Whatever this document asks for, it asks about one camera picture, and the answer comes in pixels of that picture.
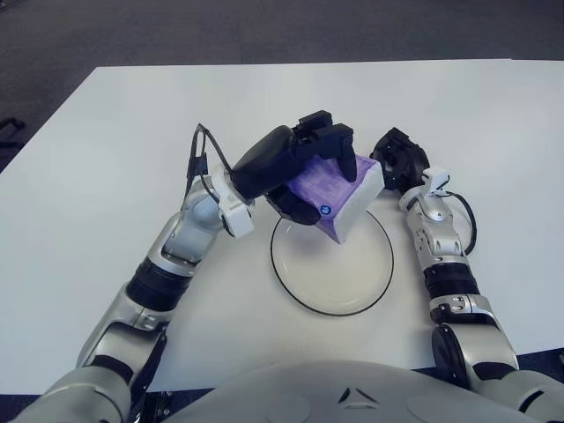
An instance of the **purple and white box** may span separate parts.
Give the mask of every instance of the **purple and white box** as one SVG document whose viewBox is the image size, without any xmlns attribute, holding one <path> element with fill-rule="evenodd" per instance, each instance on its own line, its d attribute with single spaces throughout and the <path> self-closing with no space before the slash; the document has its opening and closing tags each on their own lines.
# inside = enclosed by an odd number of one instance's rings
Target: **purple and white box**
<svg viewBox="0 0 564 423">
<path fill-rule="evenodd" d="M 356 156 L 356 181 L 349 182 L 335 159 L 314 157 L 304 172 L 287 185 L 298 197 L 314 205 L 321 218 L 315 224 L 339 244 L 354 222 L 384 189 L 380 163 Z"/>
</svg>

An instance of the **metal arm segment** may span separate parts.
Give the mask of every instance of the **metal arm segment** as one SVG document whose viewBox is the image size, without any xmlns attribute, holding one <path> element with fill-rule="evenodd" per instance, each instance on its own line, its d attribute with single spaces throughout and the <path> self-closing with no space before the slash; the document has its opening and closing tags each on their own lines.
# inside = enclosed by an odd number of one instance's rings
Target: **metal arm segment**
<svg viewBox="0 0 564 423">
<path fill-rule="evenodd" d="M 132 280 L 115 296 L 86 340 L 77 368 L 15 421 L 126 421 L 130 405 L 143 396 L 159 365 L 176 305 L 218 232 L 226 227 L 243 236 L 252 230 L 248 204 L 231 191 L 224 169 L 206 181 L 208 189 L 200 181 L 194 184 Z"/>
<path fill-rule="evenodd" d="M 399 201 L 407 212 L 419 265 L 431 301 L 433 354 L 445 380 L 541 421 L 564 419 L 564 385 L 538 372 L 518 370 L 516 355 L 486 297 L 442 197 L 449 173 L 423 172 L 424 185 Z"/>
</svg>

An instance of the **purple package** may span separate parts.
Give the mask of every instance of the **purple package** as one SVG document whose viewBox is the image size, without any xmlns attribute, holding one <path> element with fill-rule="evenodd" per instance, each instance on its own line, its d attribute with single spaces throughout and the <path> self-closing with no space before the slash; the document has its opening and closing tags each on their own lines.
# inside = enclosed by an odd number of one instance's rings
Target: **purple package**
<svg viewBox="0 0 564 423">
<path fill-rule="evenodd" d="M 287 184 L 296 196 L 317 208 L 321 218 L 315 225 L 338 243 L 345 240 L 356 219 L 384 188 L 380 163 L 356 156 L 356 167 L 356 181 L 349 182 L 335 159 L 315 156 L 306 170 Z"/>
</svg>

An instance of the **white table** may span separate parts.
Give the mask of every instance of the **white table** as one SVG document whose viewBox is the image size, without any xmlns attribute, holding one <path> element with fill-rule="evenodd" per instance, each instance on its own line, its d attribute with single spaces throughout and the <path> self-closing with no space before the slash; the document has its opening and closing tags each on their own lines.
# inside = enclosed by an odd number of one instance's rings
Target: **white table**
<svg viewBox="0 0 564 423">
<path fill-rule="evenodd" d="M 95 70 L 0 175 L 0 392 L 41 393 L 74 366 L 179 206 L 198 122 L 234 163 L 321 108 L 354 128 L 359 153 L 397 126 L 448 167 L 478 219 L 472 270 L 516 352 L 562 346 L 563 93 L 562 63 L 506 60 Z M 182 299 L 152 389 L 297 360 L 432 366 L 427 291 L 396 203 L 371 206 L 396 255 L 389 291 L 334 318 L 275 279 L 277 216 L 259 201 L 255 232 L 221 236 Z"/>
</svg>

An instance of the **wire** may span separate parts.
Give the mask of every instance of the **wire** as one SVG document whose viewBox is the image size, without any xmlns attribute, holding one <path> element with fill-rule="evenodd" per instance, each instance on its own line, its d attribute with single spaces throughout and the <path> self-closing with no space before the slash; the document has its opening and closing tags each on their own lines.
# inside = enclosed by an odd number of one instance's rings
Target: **wire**
<svg viewBox="0 0 564 423">
<path fill-rule="evenodd" d="M 231 172 L 232 172 L 231 166 L 229 166 L 229 162 L 227 161 L 226 156 L 223 155 L 223 152 L 221 151 L 221 148 L 219 147 L 218 142 L 216 141 L 215 137 L 201 123 L 200 123 L 200 126 L 202 127 L 204 134 L 208 136 L 211 143 L 213 144 L 213 148 L 215 148 L 215 151 L 218 153 L 218 156 L 219 156 L 219 159 L 221 160 L 221 163 L 223 163 L 223 166 L 225 167 L 227 172 L 229 174 L 231 174 Z"/>
<path fill-rule="evenodd" d="M 198 135 L 202 133 L 204 135 L 203 141 L 202 141 L 202 149 L 200 150 L 200 156 L 197 156 L 197 138 Z M 211 144 L 213 145 L 213 148 L 215 149 L 215 151 L 217 152 L 219 159 L 221 160 L 221 163 L 223 164 L 224 168 L 227 170 L 227 172 L 229 174 L 231 174 L 232 169 L 231 166 L 229 166 L 229 162 L 226 159 L 226 156 L 223 154 L 223 151 L 221 150 L 221 147 L 219 147 L 218 142 L 216 141 L 215 137 L 212 135 L 212 133 L 203 126 L 202 123 L 199 123 L 196 126 L 196 130 L 194 131 L 194 135 L 192 136 L 192 145 L 190 147 L 190 156 L 189 156 L 189 160 L 188 160 L 188 170 L 186 172 L 186 189 L 184 190 L 184 198 L 186 198 L 186 196 L 188 195 L 190 188 L 192 187 L 192 184 L 194 183 L 194 177 L 196 175 L 197 170 L 193 169 L 192 167 L 195 166 L 196 160 L 199 158 L 203 158 L 205 155 L 205 142 L 206 139 L 209 138 Z M 203 178 L 203 172 L 200 169 L 200 177 L 201 177 L 201 181 L 202 184 L 204 185 L 205 190 L 208 192 L 208 194 L 212 195 L 212 197 L 214 197 L 214 199 L 216 200 L 216 202 L 218 202 L 219 200 L 217 199 L 217 196 L 214 196 L 210 190 L 210 188 L 207 186 L 207 184 L 204 181 Z"/>
<path fill-rule="evenodd" d="M 205 192 L 207 192 L 208 195 L 213 198 L 213 201 L 219 204 L 219 198 L 212 193 L 212 190 L 210 189 L 210 187 L 208 187 L 208 184 L 205 183 L 204 174 L 200 174 L 200 181 L 202 182 L 202 185 L 204 185 Z"/>
<path fill-rule="evenodd" d="M 468 214 L 468 219 L 470 219 L 472 232 L 470 236 L 470 242 L 468 243 L 468 247 L 466 247 L 466 249 L 464 250 L 464 253 L 468 256 L 474 250 L 474 247 L 476 247 L 476 239 L 478 238 L 478 227 L 476 226 L 476 218 L 474 217 L 474 212 L 472 211 L 472 208 L 470 207 L 466 199 L 462 197 L 460 194 L 457 194 L 456 192 L 452 192 L 452 191 L 446 191 L 446 193 L 447 193 L 446 196 L 438 196 L 438 197 L 456 198 L 460 203 L 462 203 L 462 205 L 466 209 L 466 213 Z"/>
</svg>

